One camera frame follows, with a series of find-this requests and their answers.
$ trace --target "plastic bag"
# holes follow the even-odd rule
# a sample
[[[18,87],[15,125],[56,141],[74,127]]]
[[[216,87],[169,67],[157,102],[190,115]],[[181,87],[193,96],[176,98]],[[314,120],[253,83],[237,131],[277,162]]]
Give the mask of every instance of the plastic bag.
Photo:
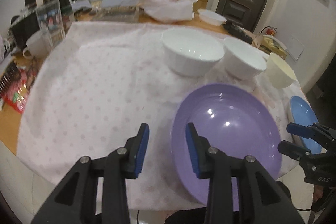
[[[140,7],[157,21],[174,23],[193,19],[193,3],[198,0],[140,0]]]

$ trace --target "white bowl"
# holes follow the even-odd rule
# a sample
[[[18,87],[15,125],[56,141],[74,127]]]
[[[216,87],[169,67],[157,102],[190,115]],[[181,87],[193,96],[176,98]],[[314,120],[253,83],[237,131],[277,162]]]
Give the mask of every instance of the white bowl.
[[[206,23],[211,25],[220,26],[224,22],[226,22],[226,18],[213,12],[210,10],[205,9],[198,9],[197,12],[199,13],[199,18]]]
[[[203,76],[224,56],[218,40],[193,29],[168,29],[161,40],[166,64],[184,76]]]
[[[249,44],[234,37],[224,39],[224,66],[228,73],[241,79],[252,79],[266,70],[266,61]]]
[[[267,60],[265,72],[271,84],[277,89],[283,89],[296,80],[296,75],[292,68],[279,55],[271,53]]]

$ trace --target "white lid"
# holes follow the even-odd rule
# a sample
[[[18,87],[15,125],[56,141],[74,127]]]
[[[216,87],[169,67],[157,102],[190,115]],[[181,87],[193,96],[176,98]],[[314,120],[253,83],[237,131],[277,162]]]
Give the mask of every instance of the white lid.
[[[214,20],[218,20],[218,21],[222,21],[222,22],[226,22],[226,18],[213,12],[213,11],[210,11],[210,10],[205,10],[205,9],[198,9],[197,12],[199,14],[202,14],[206,17],[209,17],[209,18],[212,18]]]

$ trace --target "picture frame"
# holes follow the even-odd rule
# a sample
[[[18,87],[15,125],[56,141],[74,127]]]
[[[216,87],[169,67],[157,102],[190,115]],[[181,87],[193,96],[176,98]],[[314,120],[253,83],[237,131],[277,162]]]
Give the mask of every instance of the picture frame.
[[[36,8],[36,17],[41,30],[48,30],[52,45],[56,47],[65,38],[59,0],[53,0]]]

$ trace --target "blue plate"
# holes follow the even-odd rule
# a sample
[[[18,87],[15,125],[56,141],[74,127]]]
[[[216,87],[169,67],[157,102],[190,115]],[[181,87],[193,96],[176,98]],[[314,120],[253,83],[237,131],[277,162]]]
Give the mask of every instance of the blue plate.
[[[302,126],[312,126],[314,122],[319,122],[314,111],[308,103],[299,96],[293,96],[290,100],[290,110],[294,123]],[[312,154],[320,154],[322,147],[312,139],[300,137],[304,146],[312,152]]]

